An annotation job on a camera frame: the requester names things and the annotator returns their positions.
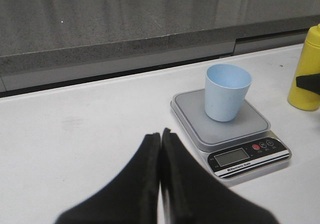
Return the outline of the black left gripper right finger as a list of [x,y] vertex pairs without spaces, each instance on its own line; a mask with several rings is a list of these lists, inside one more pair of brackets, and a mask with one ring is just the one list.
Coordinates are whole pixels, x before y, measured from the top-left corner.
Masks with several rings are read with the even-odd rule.
[[210,175],[168,128],[162,134],[160,181],[167,224],[278,223],[270,211]]

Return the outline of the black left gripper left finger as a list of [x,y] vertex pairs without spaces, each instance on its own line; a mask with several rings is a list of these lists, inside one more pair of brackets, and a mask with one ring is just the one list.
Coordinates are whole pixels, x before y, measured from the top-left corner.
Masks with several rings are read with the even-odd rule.
[[57,224],[157,223],[160,134],[144,136],[138,150],[105,187],[63,212]]

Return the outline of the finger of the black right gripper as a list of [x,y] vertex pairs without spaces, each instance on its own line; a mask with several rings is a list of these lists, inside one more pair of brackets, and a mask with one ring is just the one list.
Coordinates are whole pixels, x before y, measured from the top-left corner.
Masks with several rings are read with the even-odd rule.
[[300,75],[295,80],[298,88],[320,94],[320,74]]

